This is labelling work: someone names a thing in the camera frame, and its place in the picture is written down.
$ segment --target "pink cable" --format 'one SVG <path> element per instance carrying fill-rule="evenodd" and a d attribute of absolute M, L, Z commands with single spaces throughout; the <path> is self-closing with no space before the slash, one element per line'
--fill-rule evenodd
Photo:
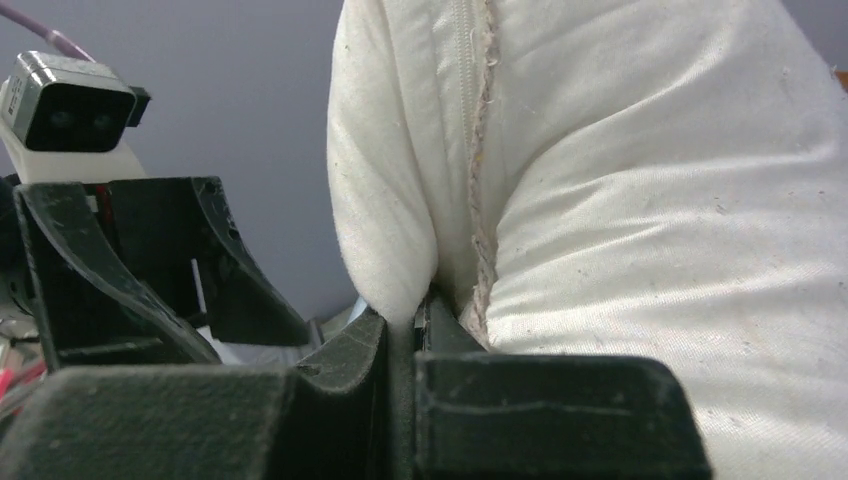
<path fill-rule="evenodd" d="M 22 13 L 6 2 L 0 2 L 0 16 L 6 17 L 30 32 L 41 37 L 48 45 L 58 50 L 62 55 L 80 60 L 94 61 L 91 55 L 85 52 L 79 45 L 58 30 L 47 27 L 36 19 Z"/>
<path fill-rule="evenodd" d="M 32 382 L 33 380 L 38 379 L 40 376 L 44 375 L 44 372 L 47 371 L 47 365 L 44 363 L 44 360 L 39 360 L 31 365 L 24 365 L 17 373 L 14 374 L 12 378 L 11 386 L 17 386 L 20 384 L 27 384 Z"/>

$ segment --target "cable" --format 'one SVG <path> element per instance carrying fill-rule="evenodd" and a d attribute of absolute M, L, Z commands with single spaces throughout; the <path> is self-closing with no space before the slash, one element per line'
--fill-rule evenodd
<path fill-rule="evenodd" d="M 0 318 L 0 327 L 2 327 L 6 323 L 5 318 Z M 17 344 L 20 343 L 40 343 L 41 339 L 37 333 L 29 334 L 29 335 L 13 335 L 10 333 L 6 333 L 0 330 L 0 339 L 4 339 L 9 342 L 9 347 L 15 348 Z"/>
<path fill-rule="evenodd" d="M 79 45 L 71 41 L 65 34 L 58 30 L 47 27 L 38 20 L 16 10 L 6 2 L 0 2 L 0 16 L 17 23 L 30 32 L 41 37 L 48 45 L 58 50 L 62 55 L 80 60 L 93 62 L 94 59 Z"/>

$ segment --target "gray wall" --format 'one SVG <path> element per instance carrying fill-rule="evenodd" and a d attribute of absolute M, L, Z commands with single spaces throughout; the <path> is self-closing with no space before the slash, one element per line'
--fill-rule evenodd
<path fill-rule="evenodd" d="M 221 176 L 248 247 L 303 316 L 353 301 L 324 163 L 342 0 L 10 3 L 153 93 L 146 121 L 128 135 L 148 172 Z M 848 1 L 786 3 L 828 62 L 848 69 Z M 0 74 L 17 53 L 44 48 L 0 22 Z M 0 173 L 11 172 L 0 155 Z"/>

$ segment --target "red wire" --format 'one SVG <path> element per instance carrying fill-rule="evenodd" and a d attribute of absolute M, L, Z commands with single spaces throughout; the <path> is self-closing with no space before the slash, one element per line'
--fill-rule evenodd
<path fill-rule="evenodd" d="M 40 361 L 32 367 L 18 372 L 12 380 L 12 385 L 29 383 L 43 375 L 46 370 L 47 365 L 44 363 L 44 361 Z"/>
<path fill-rule="evenodd" d="M 15 378 L 15 372 L 6 368 L 0 371 L 0 399 L 6 396 L 6 391 L 9 385 L 12 384 L 12 379 Z"/>

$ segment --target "white fabric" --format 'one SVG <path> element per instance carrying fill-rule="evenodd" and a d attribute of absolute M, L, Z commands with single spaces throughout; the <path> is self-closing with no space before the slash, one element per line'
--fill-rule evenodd
<path fill-rule="evenodd" d="M 328 127 L 339 242 L 394 321 L 466 305 L 482 2 L 347 0 Z M 638 354 L 718 478 L 846 478 L 848 98 L 777 0 L 496 0 L 488 310 L 512 353 Z"/>

